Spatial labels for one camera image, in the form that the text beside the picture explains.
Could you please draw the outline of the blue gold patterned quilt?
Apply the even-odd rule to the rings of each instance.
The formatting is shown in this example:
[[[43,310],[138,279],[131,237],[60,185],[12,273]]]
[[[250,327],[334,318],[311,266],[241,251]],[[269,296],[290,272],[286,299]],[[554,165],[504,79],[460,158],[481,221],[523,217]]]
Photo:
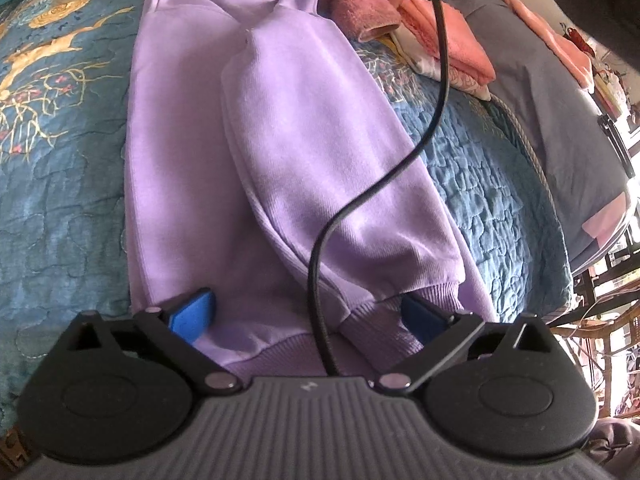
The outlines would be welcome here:
[[[1,9],[1,426],[81,310],[129,308],[124,143],[143,0],[13,0]],[[570,301],[560,222],[500,100],[451,90],[423,159],[501,321]]]

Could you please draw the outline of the folded pink towel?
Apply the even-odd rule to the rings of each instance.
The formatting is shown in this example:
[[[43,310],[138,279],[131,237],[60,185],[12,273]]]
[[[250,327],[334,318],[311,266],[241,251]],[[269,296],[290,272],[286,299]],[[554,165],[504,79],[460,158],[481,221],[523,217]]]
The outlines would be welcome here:
[[[471,27],[460,11],[442,3],[449,67],[471,76],[479,84],[490,84],[496,72],[487,53],[476,40]],[[402,24],[418,40],[432,58],[440,59],[434,4],[431,0],[404,0],[399,13]]]

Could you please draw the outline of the folded white floral cloth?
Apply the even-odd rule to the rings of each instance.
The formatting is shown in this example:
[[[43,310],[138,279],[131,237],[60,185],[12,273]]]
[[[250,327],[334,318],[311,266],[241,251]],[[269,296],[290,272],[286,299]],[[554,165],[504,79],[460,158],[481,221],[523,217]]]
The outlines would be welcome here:
[[[424,47],[413,36],[412,32],[400,25],[390,34],[390,40],[399,55],[418,75],[440,81],[440,63],[437,58],[426,53]],[[473,76],[458,70],[454,66],[448,68],[449,85],[451,88],[475,96],[481,101],[490,101],[491,94],[486,84],[480,84]]]

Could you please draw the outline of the purple sweatshirt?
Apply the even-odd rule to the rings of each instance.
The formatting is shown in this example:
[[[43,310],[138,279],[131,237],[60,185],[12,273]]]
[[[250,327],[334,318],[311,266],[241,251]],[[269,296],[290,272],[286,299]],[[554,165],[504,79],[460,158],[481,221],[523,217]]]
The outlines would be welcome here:
[[[217,313],[198,350],[244,379],[319,375],[312,245],[412,143],[348,40],[303,44],[257,17],[220,0],[144,0],[126,135],[131,302],[169,307],[208,288]],[[404,295],[498,318],[419,161],[340,224],[319,288],[349,375],[419,350]]]

